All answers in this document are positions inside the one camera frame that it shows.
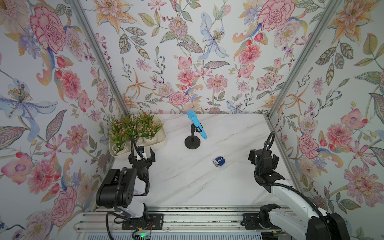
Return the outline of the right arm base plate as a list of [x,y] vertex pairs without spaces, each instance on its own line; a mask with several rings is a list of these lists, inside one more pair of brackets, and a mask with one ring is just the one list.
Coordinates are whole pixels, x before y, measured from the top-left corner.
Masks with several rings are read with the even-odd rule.
[[245,227],[246,230],[279,229],[270,222],[270,219],[266,214],[260,215],[258,213],[243,214],[241,226]]

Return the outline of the orange flower potted plant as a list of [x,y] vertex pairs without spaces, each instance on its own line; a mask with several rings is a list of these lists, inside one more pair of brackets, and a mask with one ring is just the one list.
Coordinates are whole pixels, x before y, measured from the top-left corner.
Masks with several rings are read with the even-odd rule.
[[129,142],[132,138],[138,140],[142,137],[141,127],[139,126],[138,117],[136,115],[126,115],[120,117],[120,130],[124,142]]

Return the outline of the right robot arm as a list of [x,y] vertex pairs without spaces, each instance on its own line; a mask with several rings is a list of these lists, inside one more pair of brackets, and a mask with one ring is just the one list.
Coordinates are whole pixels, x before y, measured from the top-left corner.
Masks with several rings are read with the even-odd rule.
[[277,204],[260,207],[253,220],[260,228],[268,230],[278,227],[296,240],[350,239],[344,218],[315,205],[276,172],[279,157],[271,150],[251,150],[248,159],[255,165],[254,175],[258,185],[293,211],[291,215]]

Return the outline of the blue metal can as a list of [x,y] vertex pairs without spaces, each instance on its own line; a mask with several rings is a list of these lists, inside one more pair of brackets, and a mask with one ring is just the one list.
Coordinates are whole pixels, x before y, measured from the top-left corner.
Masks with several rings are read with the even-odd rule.
[[213,160],[213,164],[216,166],[216,167],[221,167],[225,164],[226,160],[223,158],[223,157],[217,157]]

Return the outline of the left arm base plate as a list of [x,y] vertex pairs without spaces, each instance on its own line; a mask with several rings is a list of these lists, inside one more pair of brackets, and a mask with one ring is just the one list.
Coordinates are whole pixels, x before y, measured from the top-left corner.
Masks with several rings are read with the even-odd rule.
[[122,230],[162,230],[164,214],[144,214],[141,218],[124,220]]

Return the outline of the black microphone stand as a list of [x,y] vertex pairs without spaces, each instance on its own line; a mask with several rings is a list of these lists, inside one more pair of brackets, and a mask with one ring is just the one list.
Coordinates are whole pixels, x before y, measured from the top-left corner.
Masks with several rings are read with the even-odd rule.
[[195,150],[201,145],[199,137],[195,136],[195,133],[200,133],[201,129],[191,124],[191,135],[185,139],[185,146],[190,150]]

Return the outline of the blue toy microphone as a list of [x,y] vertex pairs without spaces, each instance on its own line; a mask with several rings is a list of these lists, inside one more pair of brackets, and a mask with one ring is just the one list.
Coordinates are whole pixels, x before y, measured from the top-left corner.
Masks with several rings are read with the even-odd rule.
[[202,124],[198,120],[196,112],[194,110],[189,110],[187,112],[187,116],[192,121],[192,123],[194,124],[196,131],[198,133],[200,133],[200,135],[203,137],[204,140],[207,140],[208,136],[207,136]]

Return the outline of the pink flower potted plant back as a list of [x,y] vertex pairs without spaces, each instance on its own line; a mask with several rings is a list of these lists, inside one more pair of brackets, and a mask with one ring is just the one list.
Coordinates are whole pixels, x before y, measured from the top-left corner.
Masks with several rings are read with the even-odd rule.
[[144,145],[150,146],[159,142],[159,132],[163,128],[160,120],[156,120],[154,115],[141,113],[138,116],[138,135]]

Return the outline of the aluminium corner post left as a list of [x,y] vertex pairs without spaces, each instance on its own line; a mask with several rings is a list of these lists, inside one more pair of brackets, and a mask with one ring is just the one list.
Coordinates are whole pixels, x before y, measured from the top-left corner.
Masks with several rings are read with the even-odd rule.
[[99,45],[99,42],[96,38],[96,35],[92,29],[92,26],[86,16],[85,10],[83,9],[80,1],[76,0],[69,0],[69,4],[73,8],[75,15],[80,22],[80,26],[84,28],[86,38],[92,48],[92,50],[95,53],[95,58],[98,61],[103,73],[106,76],[106,79],[108,83],[110,84],[110,87],[112,89],[113,94],[115,95],[115,98],[117,100],[118,106],[120,107],[120,110],[123,115],[128,115],[129,110],[126,107],[126,103],[123,99],[123,96],[117,86],[117,83],[115,81],[115,78],[113,76],[112,70],[108,65],[108,61],[105,59],[102,48]]

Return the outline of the cream plastic storage box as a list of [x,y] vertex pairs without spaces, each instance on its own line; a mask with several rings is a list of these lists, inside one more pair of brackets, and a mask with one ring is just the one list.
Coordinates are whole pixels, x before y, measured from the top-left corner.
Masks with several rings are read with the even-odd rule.
[[[114,154],[114,152],[112,150],[112,141],[110,140],[110,153],[111,153],[111,155],[117,160],[127,159],[129,154],[132,152],[132,149],[133,149],[133,147],[131,145],[131,140],[129,142],[126,142],[126,149],[119,155]],[[163,128],[159,132],[159,142],[157,144],[146,146],[146,145],[144,145],[143,141],[140,138],[138,140],[135,140],[135,142],[136,142],[137,146],[144,146],[145,148],[159,149],[159,148],[164,147],[167,143],[167,136],[165,133],[164,125],[163,125]]]

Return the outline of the pink flower potted plant boxed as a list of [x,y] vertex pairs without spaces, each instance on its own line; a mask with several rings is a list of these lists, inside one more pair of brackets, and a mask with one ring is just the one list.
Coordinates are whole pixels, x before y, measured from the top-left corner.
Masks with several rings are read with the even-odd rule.
[[109,121],[109,128],[110,140],[112,141],[112,150],[115,155],[119,155],[126,149],[126,142],[128,141],[125,119],[111,116]]

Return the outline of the aluminium corner post right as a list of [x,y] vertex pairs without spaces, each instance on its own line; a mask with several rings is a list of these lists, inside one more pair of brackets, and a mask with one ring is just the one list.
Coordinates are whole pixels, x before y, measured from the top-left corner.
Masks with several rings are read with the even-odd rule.
[[316,24],[313,30],[312,36],[309,38],[307,44],[304,46],[302,52],[297,58],[297,62],[294,64],[292,71],[289,73],[287,80],[285,81],[281,90],[279,91],[279,94],[277,95],[277,98],[272,108],[269,110],[268,114],[265,115],[265,119],[267,121],[270,121],[274,116],[274,114],[277,113],[278,108],[280,107],[282,101],[284,100],[287,94],[287,91],[290,89],[291,85],[293,84],[293,81],[296,79],[298,73],[300,72],[301,68],[304,66],[309,55],[315,49],[315,46],[317,45],[322,33],[327,27],[328,21],[336,12],[339,5],[340,3],[338,3],[338,1],[329,1],[329,3],[326,5],[322,15],[320,16],[320,19],[318,20],[318,23]]

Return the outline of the aluminium corner post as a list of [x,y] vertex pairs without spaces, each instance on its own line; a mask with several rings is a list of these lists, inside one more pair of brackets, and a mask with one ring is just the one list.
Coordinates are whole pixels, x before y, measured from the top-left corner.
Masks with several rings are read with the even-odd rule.
[[115,81],[115,78],[113,76],[112,70],[108,65],[108,61],[105,59],[102,48],[99,45],[99,42],[96,38],[96,35],[92,29],[92,26],[86,16],[85,10],[83,9],[80,1],[76,0],[69,0],[69,4],[73,8],[75,15],[80,22],[80,26],[84,28],[86,38],[92,48],[92,50],[95,53],[95,58],[98,61],[103,73],[106,76],[106,79],[108,83],[110,84],[110,87],[112,89],[113,94],[115,95],[115,98],[117,100],[118,106],[120,107],[120,110],[123,115],[128,115],[129,110],[126,107],[126,103],[123,99],[123,96],[117,86],[117,83]]
[[277,98],[272,108],[269,110],[268,114],[265,115],[265,119],[267,121],[270,121],[274,116],[274,114],[277,113],[278,108],[280,107],[282,101],[284,100],[287,94],[287,91],[290,89],[291,85],[293,84],[293,81],[296,79],[298,73],[300,72],[301,68],[304,66],[309,55],[315,49],[315,46],[317,45],[322,33],[327,27],[328,21],[336,12],[339,5],[340,3],[338,3],[338,1],[329,1],[329,3],[326,5],[322,15],[320,16],[320,19],[318,20],[318,23],[316,24],[313,30],[312,36],[309,38],[307,44],[304,46],[302,52],[297,58],[297,62],[294,64],[292,71],[289,73],[287,80],[285,81],[281,90],[279,91],[279,94],[277,95]]

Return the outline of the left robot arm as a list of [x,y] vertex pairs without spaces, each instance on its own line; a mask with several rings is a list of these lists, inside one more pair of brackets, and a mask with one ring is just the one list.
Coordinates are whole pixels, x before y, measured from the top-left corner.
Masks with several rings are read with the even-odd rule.
[[148,195],[150,189],[149,168],[156,161],[152,148],[138,147],[138,152],[131,152],[131,168],[109,170],[97,191],[96,204],[112,209],[127,220],[147,222],[148,208],[136,197]]

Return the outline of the aluminium mounting rail frame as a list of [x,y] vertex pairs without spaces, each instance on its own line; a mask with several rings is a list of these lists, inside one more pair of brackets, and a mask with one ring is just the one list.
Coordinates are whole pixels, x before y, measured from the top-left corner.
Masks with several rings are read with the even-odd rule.
[[291,239],[279,229],[246,230],[241,226],[243,214],[259,213],[260,206],[153,206],[149,214],[164,214],[162,230],[122,230],[122,220],[107,215],[107,209],[97,207],[85,213],[75,232],[80,239],[130,240],[135,235],[140,240],[155,239]]

